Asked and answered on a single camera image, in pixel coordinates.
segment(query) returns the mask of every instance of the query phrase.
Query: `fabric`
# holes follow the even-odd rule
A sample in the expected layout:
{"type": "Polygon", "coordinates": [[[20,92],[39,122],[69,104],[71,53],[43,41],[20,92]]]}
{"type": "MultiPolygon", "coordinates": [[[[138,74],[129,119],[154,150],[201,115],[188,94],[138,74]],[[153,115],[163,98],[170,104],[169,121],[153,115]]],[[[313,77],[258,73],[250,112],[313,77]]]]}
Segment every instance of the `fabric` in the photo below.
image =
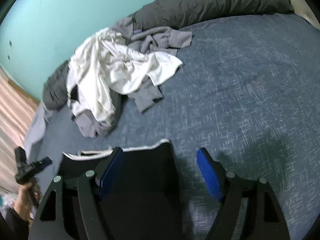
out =
{"type": "MultiPolygon", "coordinates": [[[[153,150],[156,149],[157,147],[161,146],[161,144],[164,143],[170,143],[169,139],[161,139],[157,143],[153,145],[143,145],[139,147],[129,147],[129,148],[122,148],[123,152],[132,152],[132,151],[144,151],[144,150],[153,150]]],[[[89,151],[78,151],[76,155],[70,154],[70,153],[65,153],[62,152],[63,155],[68,157],[69,159],[73,161],[88,161],[88,160],[95,160],[95,159],[100,159],[100,158],[105,158],[108,157],[109,155],[112,154],[113,150],[115,147],[109,146],[108,149],[106,150],[101,150],[101,151],[94,151],[94,150],[89,150],[89,151]]]]}
{"type": "Polygon", "coordinates": [[[43,86],[43,102],[48,110],[59,110],[67,103],[68,65],[69,60],[63,62],[43,86]]]}
{"type": "Polygon", "coordinates": [[[1,210],[0,212],[1,240],[19,240],[4,219],[6,213],[6,210],[1,210]]]}
{"type": "MultiPolygon", "coordinates": [[[[116,22],[112,29],[121,33],[129,48],[144,54],[163,51],[176,56],[177,49],[173,48],[188,47],[192,41],[192,32],[181,32],[166,26],[135,33],[131,17],[116,22]]],[[[138,110],[143,113],[154,105],[154,100],[163,98],[163,95],[147,77],[142,81],[142,86],[128,97],[135,100],[138,110]]]]}
{"type": "MultiPolygon", "coordinates": [[[[80,98],[82,98],[82,102],[85,101],[81,92],[77,92],[77,96],[80,96],[80,98]]],[[[88,109],[84,109],[82,112],[80,111],[80,113],[77,114],[76,107],[78,106],[79,110],[82,109],[83,105],[80,105],[79,101],[76,101],[72,104],[73,112],[76,113],[77,116],[72,113],[71,119],[78,125],[83,136],[91,138],[97,137],[98,135],[108,136],[116,126],[121,114],[122,95],[110,89],[110,97],[112,100],[112,104],[115,107],[115,114],[112,115],[112,117],[107,121],[103,122],[98,122],[93,116],[92,112],[88,109]]]]}
{"type": "Polygon", "coordinates": [[[290,0],[155,0],[132,17],[134,29],[148,30],[158,26],[179,29],[235,15],[293,12],[290,0]]]}
{"type": "MultiPolygon", "coordinates": [[[[184,239],[204,239],[220,206],[196,165],[197,149],[206,147],[227,171],[265,177],[291,240],[301,240],[320,213],[320,32],[295,14],[226,17],[182,30],[194,34],[192,46],[177,53],[185,65],[161,86],[164,99],[144,115],[128,100],[108,138],[84,138],[67,107],[54,113],[38,153],[54,163],[38,176],[42,190],[57,173],[62,151],[169,138],[184,239]]],[[[244,209],[233,239],[241,234],[244,209]]]]}
{"type": "Polygon", "coordinates": [[[28,240],[29,222],[21,219],[14,209],[7,209],[5,217],[7,225],[19,240],[28,240]]]}
{"type": "Polygon", "coordinates": [[[176,56],[177,49],[190,46],[192,41],[192,32],[177,31],[167,26],[135,33],[131,17],[116,22],[112,29],[121,33],[129,48],[143,54],[163,51],[176,56]]]}
{"type": "Polygon", "coordinates": [[[145,112],[155,104],[155,100],[160,100],[163,95],[157,87],[153,85],[150,78],[142,81],[141,87],[128,95],[129,98],[134,99],[140,113],[145,112]]]}
{"type": "Polygon", "coordinates": [[[36,160],[36,153],[39,151],[41,140],[52,114],[53,110],[48,110],[44,102],[41,102],[23,141],[23,148],[29,163],[36,160]]]}
{"type": "MultiPolygon", "coordinates": [[[[64,156],[58,174],[65,179],[76,178],[105,159],[74,161],[64,156]]],[[[173,150],[163,140],[156,147],[125,152],[111,192],[99,205],[114,239],[177,240],[184,239],[179,197],[173,150]]]]}
{"type": "Polygon", "coordinates": [[[69,82],[69,76],[73,75],[87,109],[97,121],[103,122],[115,114],[110,89],[130,94],[140,87],[146,75],[155,86],[161,85],[181,65],[181,60],[165,52],[145,55],[132,50],[125,46],[121,33],[105,28],[87,38],[71,57],[67,90],[70,93],[73,88],[74,84],[69,82]]]}
{"type": "Polygon", "coordinates": [[[21,96],[0,68],[0,192],[17,192],[14,149],[23,139],[35,114],[36,104],[21,96]]]}

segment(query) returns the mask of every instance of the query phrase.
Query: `blue bedspread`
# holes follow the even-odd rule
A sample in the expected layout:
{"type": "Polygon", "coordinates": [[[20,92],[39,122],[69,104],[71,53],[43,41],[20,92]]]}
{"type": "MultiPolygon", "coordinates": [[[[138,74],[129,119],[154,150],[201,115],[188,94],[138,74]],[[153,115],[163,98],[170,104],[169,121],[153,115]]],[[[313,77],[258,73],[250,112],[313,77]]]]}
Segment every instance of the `blue bedspread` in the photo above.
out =
{"type": "Polygon", "coordinates": [[[226,170],[267,178],[292,240],[301,240],[320,212],[320,32],[297,15],[280,14],[220,18],[183,30],[194,33],[192,46],[177,55],[184,67],[161,86],[164,100],[145,114],[127,100],[108,138],[84,138],[66,107],[54,114],[38,156],[54,159],[39,175],[43,190],[62,151],[168,138],[187,239],[204,239],[219,208],[196,166],[196,150],[206,147],[226,170]]]}

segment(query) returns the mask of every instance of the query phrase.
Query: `pile of clothes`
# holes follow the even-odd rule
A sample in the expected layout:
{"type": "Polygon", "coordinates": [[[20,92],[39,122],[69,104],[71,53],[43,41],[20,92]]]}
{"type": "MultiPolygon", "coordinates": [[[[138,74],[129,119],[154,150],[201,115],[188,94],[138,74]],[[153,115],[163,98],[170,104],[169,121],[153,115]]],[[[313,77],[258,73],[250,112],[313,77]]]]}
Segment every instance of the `pile of clothes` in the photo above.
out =
{"type": "Polygon", "coordinates": [[[123,95],[135,100],[141,113],[163,98],[158,86],[183,64],[177,49],[191,41],[191,32],[167,26],[135,30],[133,18],[126,17],[87,38],[56,69],[44,85],[45,107],[67,104],[84,136],[107,136],[119,119],[123,95]]]}

